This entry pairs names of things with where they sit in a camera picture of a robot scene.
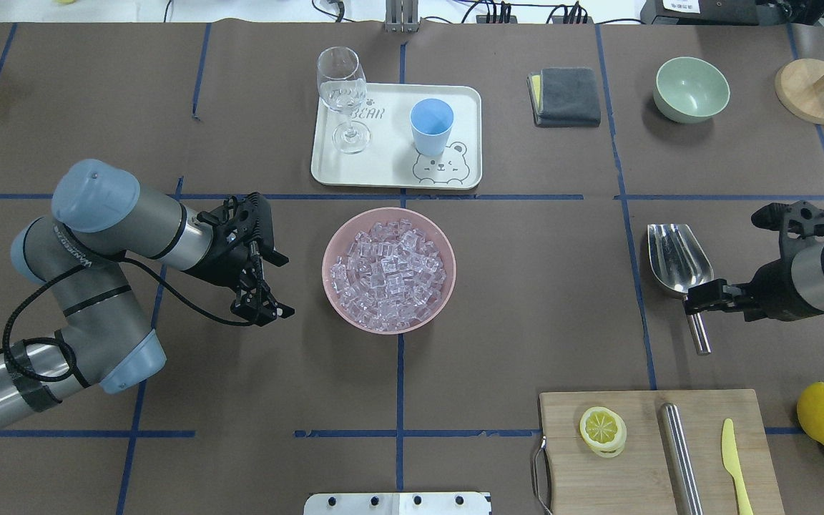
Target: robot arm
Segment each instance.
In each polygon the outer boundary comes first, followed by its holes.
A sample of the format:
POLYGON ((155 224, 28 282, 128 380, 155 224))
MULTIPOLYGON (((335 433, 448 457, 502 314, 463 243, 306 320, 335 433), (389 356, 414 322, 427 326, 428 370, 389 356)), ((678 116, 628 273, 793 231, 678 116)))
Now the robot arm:
POLYGON ((689 290, 686 313, 742 312, 747 322, 772 318, 792 322, 824 313, 824 211, 809 202, 772 203, 752 214, 759 228, 778 231, 781 258, 748 283, 710 281, 689 290))
POLYGON ((271 209, 258 193, 194 212, 97 160, 73 166, 56 188, 52 216, 14 239, 14 267, 52 290, 67 325, 43 338, 10 343, 0 354, 0 429, 100 384, 117 393, 160 371, 166 356, 118 261, 125 251, 235 293, 232 313, 266 325, 294 313, 278 303, 262 261, 275 251, 271 209))

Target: yellow knife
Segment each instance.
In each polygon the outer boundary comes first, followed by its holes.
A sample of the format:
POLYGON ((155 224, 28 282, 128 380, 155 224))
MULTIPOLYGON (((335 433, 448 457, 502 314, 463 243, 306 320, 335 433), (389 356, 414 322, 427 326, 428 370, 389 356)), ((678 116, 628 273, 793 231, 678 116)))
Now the yellow knife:
POLYGON ((726 418, 723 421, 723 434, 720 436, 720 453, 723 455, 723 467, 733 476, 733 486, 736 486, 736 504, 740 508, 740 515, 752 515, 752 505, 749 505, 749 495, 746 493, 746 483, 742 482, 740 469, 740 455, 736 452, 736 437, 733 436, 733 420, 726 418))

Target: wooden cutting board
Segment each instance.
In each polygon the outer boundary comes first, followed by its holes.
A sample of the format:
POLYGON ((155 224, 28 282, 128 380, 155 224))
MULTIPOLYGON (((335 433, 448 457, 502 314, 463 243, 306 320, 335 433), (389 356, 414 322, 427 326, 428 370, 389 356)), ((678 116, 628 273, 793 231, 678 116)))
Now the wooden cutting board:
POLYGON ((701 391, 576 391, 539 395, 546 436, 552 512, 664 515, 677 513, 661 437, 659 409, 680 408, 692 469, 705 515, 737 515, 736 494, 720 457, 724 418, 733 418, 742 476, 755 515, 783 515, 778 480, 752 389, 701 391), (596 456, 578 431, 587 408, 605 406, 628 428, 621 456, 596 456))

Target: bowl of ice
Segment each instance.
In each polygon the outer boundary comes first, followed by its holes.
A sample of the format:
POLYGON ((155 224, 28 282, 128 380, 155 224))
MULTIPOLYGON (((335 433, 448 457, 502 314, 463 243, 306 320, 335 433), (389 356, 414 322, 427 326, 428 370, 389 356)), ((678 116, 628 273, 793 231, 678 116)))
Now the bowl of ice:
POLYGON ((323 254, 323 289, 333 309, 377 335, 431 322, 451 297, 456 277, 453 248, 441 228, 398 207, 350 219, 323 254))

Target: blue cup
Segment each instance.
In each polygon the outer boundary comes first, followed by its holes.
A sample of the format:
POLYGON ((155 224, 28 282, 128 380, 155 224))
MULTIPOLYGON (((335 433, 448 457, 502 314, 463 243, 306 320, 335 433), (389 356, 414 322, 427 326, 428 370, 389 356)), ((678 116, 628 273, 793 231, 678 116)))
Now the blue cup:
POLYGON ((453 109, 437 98, 425 98, 409 113, 415 148, 425 156, 439 156, 453 127, 453 109))

